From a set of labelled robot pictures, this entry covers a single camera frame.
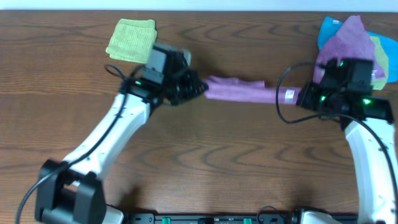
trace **pink cloth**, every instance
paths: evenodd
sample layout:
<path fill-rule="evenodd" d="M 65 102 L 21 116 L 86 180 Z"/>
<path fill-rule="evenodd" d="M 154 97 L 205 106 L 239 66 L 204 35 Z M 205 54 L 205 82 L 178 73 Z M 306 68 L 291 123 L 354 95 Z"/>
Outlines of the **pink cloth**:
<path fill-rule="evenodd" d="M 205 82 L 209 90 L 205 96 L 214 100 L 251 103 L 275 103 L 276 89 L 266 88 L 264 81 L 247 82 L 238 78 L 210 77 Z M 301 88 L 280 87 L 279 103 L 296 104 Z"/>
<path fill-rule="evenodd" d="M 338 63 L 342 58 L 359 58 L 365 60 L 372 60 L 374 62 L 373 70 L 376 72 L 372 80 L 385 78 L 384 70 L 376 62 L 374 54 L 374 44 L 363 27 L 361 17 L 350 16 L 336 35 L 331 37 L 328 42 L 324 44 L 319 52 L 317 63 L 326 64 L 327 61 L 333 58 L 338 59 Z M 323 77 L 322 69 L 314 69 L 313 81 L 320 83 Z"/>

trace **blue cloth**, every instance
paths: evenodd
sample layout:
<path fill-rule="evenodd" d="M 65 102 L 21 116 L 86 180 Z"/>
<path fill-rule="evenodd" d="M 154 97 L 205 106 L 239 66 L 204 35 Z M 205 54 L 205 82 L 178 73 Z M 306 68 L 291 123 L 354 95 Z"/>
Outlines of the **blue cloth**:
<path fill-rule="evenodd" d="M 318 36 L 318 47 L 322 49 L 323 45 L 329 40 L 330 37 L 333 37 L 336 32 L 343 25 L 342 22 L 335 20 L 334 18 L 326 17 L 322 23 L 321 31 Z M 384 37 L 380 34 L 375 34 L 373 32 L 369 32 L 370 36 L 375 36 L 380 38 L 381 47 L 383 47 L 386 55 L 388 56 L 388 67 L 389 67 L 389 76 L 387 82 L 395 82 L 398 80 L 398 42 Z"/>

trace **wooden table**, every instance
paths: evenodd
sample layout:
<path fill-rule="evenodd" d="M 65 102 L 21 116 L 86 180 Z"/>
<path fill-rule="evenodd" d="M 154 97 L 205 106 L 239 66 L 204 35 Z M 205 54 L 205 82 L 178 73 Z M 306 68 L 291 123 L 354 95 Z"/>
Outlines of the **wooden table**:
<path fill-rule="evenodd" d="M 190 49 L 201 75 L 275 83 L 314 61 L 326 12 L 0 11 L 0 223 L 12 223 L 40 166 L 74 150 L 108 111 L 136 64 L 105 48 L 121 18 L 154 19 L 158 41 Z M 397 14 L 362 14 L 367 30 L 398 39 Z M 310 69 L 284 86 L 303 86 Z M 398 84 L 387 96 L 398 117 Z M 312 114 L 283 106 L 288 118 Z M 344 133 L 314 119 L 284 124 L 275 105 L 207 100 L 163 106 L 128 142 L 104 183 L 125 211 L 256 213 L 263 205 L 356 212 L 353 160 Z M 34 195 L 23 223 L 33 223 Z"/>

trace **white robotic arm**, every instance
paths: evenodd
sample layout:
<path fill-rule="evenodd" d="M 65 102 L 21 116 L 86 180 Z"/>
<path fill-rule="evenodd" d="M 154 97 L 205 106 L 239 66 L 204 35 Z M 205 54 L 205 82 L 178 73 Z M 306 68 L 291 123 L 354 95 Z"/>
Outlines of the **white robotic arm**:
<path fill-rule="evenodd" d="M 177 106 L 201 95 L 208 86 L 189 69 L 190 53 L 168 45 L 154 45 L 145 67 L 137 67 L 123 80 L 121 92 L 94 131 L 59 163 L 48 160 L 40 177 L 26 194 L 17 212 L 37 187 L 35 219 L 44 223 L 120 224 L 123 212 L 107 206 L 102 181 L 130 137 L 162 103 Z M 64 185 L 75 184 L 72 191 Z"/>
<path fill-rule="evenodd" d="M 389 148 L 388 154 L 397 175 L 394 147 L 394 125 L 383 119 L 364 121 Z M 362 125 L 352 121 L 345 129 L 346 139 L 353 154 L 359 193 L 358 223 L 396 223 L 396 205 L 389 166 L 379 143 Z M 328 214 L 315 211 L 302 213 L 301 223 L 335 224 Z"/>
<path fill-rule="evenodd" d="M 112 107 L 106 116 L 86 140 L 64 158 L 64 161 L 71 162 L 78 159 L 97 143 L 117 115 L 123 98 L 124 95 L 121 93 L 115 97 Z M 128 140 L 149 118 L 149 103 L 143 102 L 141 97 L 132 94 L 127 94 L 126 98 L 121 116 L 104 141 L 85 160 L 71 166 L 72 170 L 83 175 L 94 172 L 97 175 L 97 179 L 106 179 L 111 166 Z"/>

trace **yellow cloth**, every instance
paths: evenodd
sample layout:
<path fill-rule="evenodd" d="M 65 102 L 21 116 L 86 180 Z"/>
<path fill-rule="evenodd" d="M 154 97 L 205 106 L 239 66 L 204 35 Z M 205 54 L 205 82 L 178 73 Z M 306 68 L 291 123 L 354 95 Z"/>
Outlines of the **yellow cloth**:
<path fill-rule="evenodd" d="M 386 74 L 385 78 L 372 81 L 372 85 L 374 90 L 382 90 L 388 79 L 388 56 L 384 52 L 383 47 L 381 47 L 380 39 L 378 37 L 371 36 L 371 40 L 375 46 L 374 54 L 376 56 L 376 61 L 380 67 L 383 68 L 384 74 Z"/>
<path fill-rule="evenodd" d="M 105 51 L 113 59 L 147 63 L 156 36 L 155 21 L 152 19 L 121 19 Z"/>

